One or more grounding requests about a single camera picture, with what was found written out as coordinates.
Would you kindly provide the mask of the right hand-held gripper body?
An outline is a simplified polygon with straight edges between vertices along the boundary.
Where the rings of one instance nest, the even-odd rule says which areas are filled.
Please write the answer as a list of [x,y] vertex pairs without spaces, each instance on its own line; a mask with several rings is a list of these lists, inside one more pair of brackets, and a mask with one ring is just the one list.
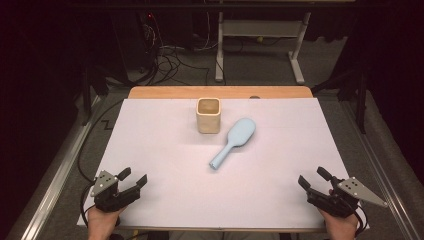
[[324,194],[306,183],[307,202],[327,212],[334,217],[346,218],[356,212],[359,201],[366,201],[380,207],[388,203],[372,192],[355,177],[338,179],[335,176],[327,178],[333,187],[332,192]]

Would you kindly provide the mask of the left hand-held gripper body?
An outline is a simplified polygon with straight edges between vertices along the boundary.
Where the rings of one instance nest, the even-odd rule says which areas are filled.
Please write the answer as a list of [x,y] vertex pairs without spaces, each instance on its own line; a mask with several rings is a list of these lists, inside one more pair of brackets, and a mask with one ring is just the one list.
[[96,208],[103,212],[114,212],[128,206],[140,198],[140,189],[136,185],[120,192],[119,180],[106,170],[102,170],[95,180],[90,196],[94,198]]

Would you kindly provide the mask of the light blue hairbrush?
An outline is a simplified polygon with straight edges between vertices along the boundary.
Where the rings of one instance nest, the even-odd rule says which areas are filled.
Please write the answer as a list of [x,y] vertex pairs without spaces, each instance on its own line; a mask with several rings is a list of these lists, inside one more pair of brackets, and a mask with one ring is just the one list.
[[250,118],[239,119],[229,130],[227,134],[227,144],[224,148],[209,162],[213,170],[218,170],[226,156],[234,147],[245,145],[256,130],[255,122]]

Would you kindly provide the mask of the person's left hand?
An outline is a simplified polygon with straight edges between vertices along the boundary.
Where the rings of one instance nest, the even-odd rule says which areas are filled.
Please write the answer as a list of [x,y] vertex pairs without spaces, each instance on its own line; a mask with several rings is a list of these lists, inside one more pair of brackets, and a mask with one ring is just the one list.
[[120,214],[121,208],[114,212],[103,212],[96,207],[88,211],[88,240],[109,240]]

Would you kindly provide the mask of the person's right hand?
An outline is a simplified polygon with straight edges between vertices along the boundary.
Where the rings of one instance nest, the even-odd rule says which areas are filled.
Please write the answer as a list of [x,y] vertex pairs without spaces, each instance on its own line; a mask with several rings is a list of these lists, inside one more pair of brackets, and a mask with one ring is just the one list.
[[355,240],[358,219],[355,215],[346,218],[334,217],[324,210],[319,209],[323,216],[330,240]]

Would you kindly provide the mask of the black metal stand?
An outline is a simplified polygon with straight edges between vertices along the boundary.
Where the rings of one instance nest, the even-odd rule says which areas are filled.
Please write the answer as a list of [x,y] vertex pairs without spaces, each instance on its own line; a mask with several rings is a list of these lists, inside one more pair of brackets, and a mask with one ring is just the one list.
[[94,90],[98,96],[106,96],[109,92],[106,72],[100,65],[87,65],[82,69],[83,126],[88,124],[92,116],[91,90]]
[[365,134],[367,70],[361,64],[357,64],[312,87],[311,91],[316,94],[324,89],[338,89],[339,101],[356,99],[355,122],[360,132]]

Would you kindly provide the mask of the beige square cup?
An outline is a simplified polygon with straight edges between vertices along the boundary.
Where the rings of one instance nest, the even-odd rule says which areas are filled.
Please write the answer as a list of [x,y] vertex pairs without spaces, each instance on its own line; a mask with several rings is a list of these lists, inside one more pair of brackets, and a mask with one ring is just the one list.
[[197,130],[217,134],[221,126],[221,102],[218,98],[199,98],[196,105]]

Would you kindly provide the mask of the aluminium floor rail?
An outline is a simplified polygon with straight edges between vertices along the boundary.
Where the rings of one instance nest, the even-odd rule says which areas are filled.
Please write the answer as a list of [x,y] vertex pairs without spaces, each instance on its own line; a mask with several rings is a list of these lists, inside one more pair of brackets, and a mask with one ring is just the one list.
[[91,108],[89,116],[84,117],[82,112],[78,114],[76,123],[72,126],[52,162],[53,166],[48,168],[48,179],[41,180],[41,185],[44,186],[44,189],[38,190],[38,193],[41,193],[42,198],[37,201],[37,208],[19,240],[37,240],[46,226],[48,218],[52,214],[76,162],[78,153],[82,149],[82,143],[91,128],[92,118],[101,108],[102,101],[103,99],[100,96],[95,96],[88,104]]
[[363,134],[355,121],[355,103],[342,102],[341,107],[365,151],[367,165],[389,204],[396,227],[387,230],[382,240],[424,240],[424,186],[407,163],[373,101],[365,110]]

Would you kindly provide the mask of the white metal desk frame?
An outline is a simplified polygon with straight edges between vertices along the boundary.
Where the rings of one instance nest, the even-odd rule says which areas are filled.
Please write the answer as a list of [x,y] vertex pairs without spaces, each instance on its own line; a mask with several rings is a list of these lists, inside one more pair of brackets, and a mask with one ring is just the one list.
[[223,82],[225,37],[269,37],[294,38],[296,45],[287,53],[296,82],[305,84],[305,79],[298,62],[298,55],[309,25],[311,13],[304,14],[299,21],[265,21],[265,20],[225,20],[223,13],[218,18],[217,55],[215,63],[215,80]]

